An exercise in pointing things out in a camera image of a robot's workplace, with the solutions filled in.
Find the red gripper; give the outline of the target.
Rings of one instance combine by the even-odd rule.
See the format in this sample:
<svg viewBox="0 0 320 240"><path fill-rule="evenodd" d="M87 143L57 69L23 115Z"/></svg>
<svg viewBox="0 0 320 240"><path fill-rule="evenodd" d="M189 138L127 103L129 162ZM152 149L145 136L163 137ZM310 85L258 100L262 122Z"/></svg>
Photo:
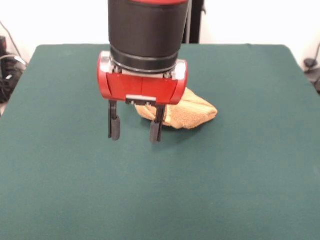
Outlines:
<svg viewBox="0 0 320 240"><path fill-rule="evenodd" d="M108 137L113 141L120 138L121 121L117 115L117 101L136 105L157 105L155 120L150 126L150 142L161 141L165 115L164 105L177 105L186 90L188 63L177 60L174 68L166 73L140 74L122 69L109 51L102 51L97 62L97 82L103 98L108 99Z"/></svg>

